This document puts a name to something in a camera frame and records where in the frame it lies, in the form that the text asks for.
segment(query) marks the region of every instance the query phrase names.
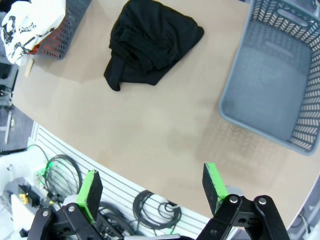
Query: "white pegboard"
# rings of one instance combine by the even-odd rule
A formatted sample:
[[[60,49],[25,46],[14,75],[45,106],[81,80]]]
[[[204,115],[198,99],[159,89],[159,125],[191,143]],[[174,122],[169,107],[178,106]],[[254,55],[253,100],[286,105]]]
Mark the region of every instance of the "white pegboard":
[[[43,148],[49,158],[54,157],[58,154],[70,156],[79,165],[83,178],[89,170],[98,170],[103,185],[101,200],[116,205],[129,221],[135,219],[132,211],[132,206],[135,197],[139,192],[144,190],[143,187],[127,180],[126,178],[116,174],[115,172],[85,156],[59,138],[55,137],[53,134],[48,132],[37,123],[35,123],[33,126],[31,141],[29,141],[29,144],[39,145],[41,148]],[[70,172],[65,171],[64,174],[65,176],[72,178]],[[66,185],[65,182],[60,181],[59,183],[63,187],[68,188],[68,185]],[[159,203],[162,203],[164,201],[165,199],[163,197],[153,195],[151,199],[146,202],[145,210],[154,218],[158,218]],[[199,233],[205,227],[209,218],[191,211],[185,207],[181,207],[181,211],[181,220],[178,222],[176,228],[174,229],[174,233],[179,233],[181,235],[196,239]],[[136,223],[133,222],[132,226],[133,228],[135,228]],[[141,225],[139,226],[139,231],[146,236],[155,235],[153,230]],[[157,230],[156,233],[157,235],[162,235],[168,234],[170,233],[170,231],[170,229],[163,229],[161,231]],[[237,230],[233,228],[228,239],[231,239],[236,231]]]

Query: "floor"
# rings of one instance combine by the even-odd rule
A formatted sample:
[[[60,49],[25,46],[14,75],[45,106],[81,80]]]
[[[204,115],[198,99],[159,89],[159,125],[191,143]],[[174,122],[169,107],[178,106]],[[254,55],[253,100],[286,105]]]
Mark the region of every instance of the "floor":
[[[8,143],[5,144],[5,132],[0,131],[0,151],[15,150],[25,148],[28,144],[28,137],[31,135],[34,121],[20,111],[17,107],[12,107],[12,119],[14,125],[10,127]],[[0,109],[0,126],[7,125],[9,109]]]

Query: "gray plastic basket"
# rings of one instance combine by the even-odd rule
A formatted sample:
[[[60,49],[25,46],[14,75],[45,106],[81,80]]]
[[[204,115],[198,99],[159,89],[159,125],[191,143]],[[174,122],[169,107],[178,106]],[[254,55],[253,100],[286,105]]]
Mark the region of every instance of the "gray plastic basket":
[[[41,42],[37,53],[63,59],[90,3],[91,0],[66,0],[62,23]]]
[[[219,112],[312,154],[320,125],[320,20],[283,0],[253,0]]]

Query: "tabletop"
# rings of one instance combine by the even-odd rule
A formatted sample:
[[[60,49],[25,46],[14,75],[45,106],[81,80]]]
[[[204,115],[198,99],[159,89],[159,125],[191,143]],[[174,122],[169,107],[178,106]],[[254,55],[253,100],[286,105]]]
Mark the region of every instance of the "tabletop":
[[[21,67],[13,104],[54,135],[150,191],[211,217],[203,163],[253,200],[273,198],[288,227],[320,172],[320,150],[303,156],[221,118],[218,102],[249,5],[236,0],[161,0],[204,28],[199,43],[156,86],[103,77],[111,29],[125,0],[93,0],[67,56]]]

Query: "black cloth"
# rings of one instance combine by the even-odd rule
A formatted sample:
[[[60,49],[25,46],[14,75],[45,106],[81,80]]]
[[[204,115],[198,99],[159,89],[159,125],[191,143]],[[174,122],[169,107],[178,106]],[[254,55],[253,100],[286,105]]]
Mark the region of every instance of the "black cloth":
[[[156,85],[204,35],[191,18],[152,0],[129,0],[111,31],[109,86]]]

